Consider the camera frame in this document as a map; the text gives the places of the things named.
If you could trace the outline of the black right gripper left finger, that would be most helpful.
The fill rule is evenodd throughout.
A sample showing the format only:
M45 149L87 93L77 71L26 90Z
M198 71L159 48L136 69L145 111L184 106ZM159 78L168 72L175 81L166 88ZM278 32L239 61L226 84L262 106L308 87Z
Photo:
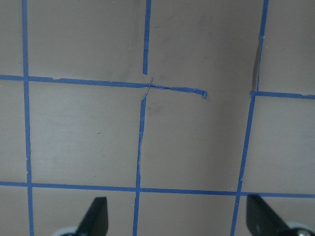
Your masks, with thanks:
M105 236L109 227L106 197L96 197L79 224L77 236Z

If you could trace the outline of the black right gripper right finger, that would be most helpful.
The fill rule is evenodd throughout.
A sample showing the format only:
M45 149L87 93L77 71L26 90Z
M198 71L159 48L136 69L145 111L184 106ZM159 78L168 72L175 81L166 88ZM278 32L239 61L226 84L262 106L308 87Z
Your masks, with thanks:
M286 223L258 194L246 201L246 226L252 236L313 236L315 231L300 223Z

